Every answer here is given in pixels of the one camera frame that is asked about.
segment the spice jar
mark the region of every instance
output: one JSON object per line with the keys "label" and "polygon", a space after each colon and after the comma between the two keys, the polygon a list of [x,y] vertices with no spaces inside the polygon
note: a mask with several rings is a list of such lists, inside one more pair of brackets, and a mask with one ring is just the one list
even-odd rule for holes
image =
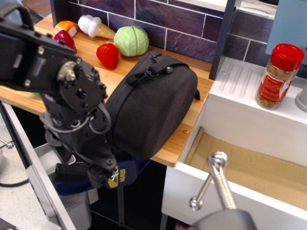
{"label": "spice jar", "polygon": [[256,94],[258,105],[275,109],[281,104],[304,56],[304,52],[294,45],[275,46]]}

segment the green cabbage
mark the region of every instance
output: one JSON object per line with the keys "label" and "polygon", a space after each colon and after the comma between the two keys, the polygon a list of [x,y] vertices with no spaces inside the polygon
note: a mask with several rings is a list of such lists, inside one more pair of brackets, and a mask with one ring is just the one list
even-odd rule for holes
{"label": "green cabbage", "polygon": [[146,31],[139,26],[124,26],[116,32],[114,44],[122,55],[134,57],[148,50],[149,37]]}

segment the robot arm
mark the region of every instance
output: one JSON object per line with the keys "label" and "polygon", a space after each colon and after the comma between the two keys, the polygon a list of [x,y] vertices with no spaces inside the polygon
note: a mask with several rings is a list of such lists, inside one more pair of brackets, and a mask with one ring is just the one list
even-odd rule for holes
{"label": "robot arm", "polygon": [[[22,25],[6,20],[14,10]],[[34,31],[27,8],[17,4],[0,9],[0,50],[0,85],[40,93],[47,142],[63,158],[75,153],[89,163],[93,186],[114,177],[116,160],[105,140],[111,120],[99,72],[64,42]]]}

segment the purple tile wall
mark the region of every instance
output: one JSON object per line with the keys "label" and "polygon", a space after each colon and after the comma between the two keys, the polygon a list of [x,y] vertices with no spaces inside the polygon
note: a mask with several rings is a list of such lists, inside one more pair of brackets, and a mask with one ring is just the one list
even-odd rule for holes
{"label": "purple tile wall", "polygon": [[[150,45],[202,61],[213,61],[223,12],[178,0],[65,0],[71,12],[67,20],[77,22],[85,14],[98,16],[114,31],[139,25],[148,33]],[[224,55],[266,66],[265,53],[273,20],[236,11],[226,38]],[[307,73],[302,66],[298,73]]]}
{"label": "purple tile wall", "polygon": [[199,60],[213,61],[223,12],[177,0],[67,0],[67,20],[82,15],[98,16],[114,31],[139,25],[148,33],[150,45]]}

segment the toy fruit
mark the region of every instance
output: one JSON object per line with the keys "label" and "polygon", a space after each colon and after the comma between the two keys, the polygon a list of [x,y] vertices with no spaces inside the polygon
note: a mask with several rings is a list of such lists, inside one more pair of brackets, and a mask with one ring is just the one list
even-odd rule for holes
{"label": "toy fruit", "polygon": [[61,30],[60,32],[58,32],[54,36],[54,39],[57,40],[57,41],[59,41],[59,40],[64,41],[66,46],[74,49],[77,52],[75,42],[73,41],[73,38],[71,37],[71,35],[67,31]]}
{"label": "toy fruit", "polygon": [[118,62],[118,48],[113,43],[105,43],[98,47],[96,55],[98,59],[108,66],[110,69],[114,69]]}
{"label": "toy fruit", "polygon": [[147,51],[149,37],[146,31],[139,26],[124,26],[116,32],[114,44],[122,55],[134,57]]}
{"label": "toy fruit", "polygon": [[53,29],[53,36],[55,36],[61,30],[67,31],[72,37],[77,33],[78,25],[72,21],[60,21]]}
{"label": "toy fruit", "polygon": [[115,32],[109,27],[101,23],[99,17],[93,17],[91,15],[83,15],[78,21],[79,28],[88,34],[90,37],[103,37],[114,39]]}

